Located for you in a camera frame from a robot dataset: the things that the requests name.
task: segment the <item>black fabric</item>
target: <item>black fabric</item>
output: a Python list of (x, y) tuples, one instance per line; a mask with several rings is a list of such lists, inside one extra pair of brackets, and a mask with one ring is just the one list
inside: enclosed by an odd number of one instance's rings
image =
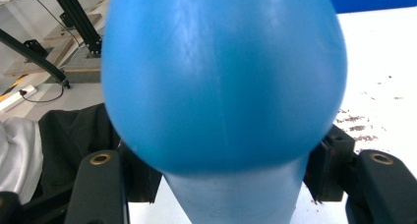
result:
[(136, 156), (123, 141), (118, 151), (124, 165), (127, 200), (129, 202), (155, 202), (162, 174)]
[(39, 130), (43, 152), (40, 183), (45, 195), (73, 183), (84, 157), (116, 149), (120, 141), (104, 104), (75, 111), (49, 111), (39, 120)]
[(43, 188), (42, 188), (42, 185), (40, 184), (40, 180), (41, 179), (39, 179), (39, 182), (37, 182), (36, 189), (34, 190), (33, 196), (31, 196), (30, 200), (34, 200), (38, 197), (43, 196)]

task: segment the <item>brass insert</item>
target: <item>brass insert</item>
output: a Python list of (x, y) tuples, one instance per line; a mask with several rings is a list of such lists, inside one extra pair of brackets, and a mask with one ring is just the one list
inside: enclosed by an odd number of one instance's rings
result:
[(379, 162), (379, 163), (382, 163), (382, 164), (385, 164), (385, 165), (391, 165), (393, 163), (392, 158), (390, 158), (386, 155), (383, 155), (381, 153), (372, 153), (371, 158), (372, 158), (372, 160), (374, 160), (376, 162)]
[(96, 156), (94, 156), (92, 159), (89, 160), (89, 163), (92, 165), (101, 165), (103, 163), (106, 163), (111, 158), (110, 154), (108, 153), (100, 153)]

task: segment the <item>balloon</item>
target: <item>balloon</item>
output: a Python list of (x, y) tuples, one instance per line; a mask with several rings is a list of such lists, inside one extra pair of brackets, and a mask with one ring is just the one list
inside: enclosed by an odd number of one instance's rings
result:
[[(110, 119), (165, 175), (190, 219), (214, 222), (202, 216), (218, 216), (204, 208), (215, 200), (196, 204), (196, 215), (184, 203), (223, 178), (229, 191), (273, 174), (293, 190), (293, 207), (308, 153), (330, 128), (346, 83), (329, 0), (110, 0), (106, 19), (101, 80)], [(184, 193), (184, 184), (195, 187)], [(244, 202), (236, 197), (231, 203)], [(245, 208), (232, 208), (224, 223), (243, 223), (233, 217)]]

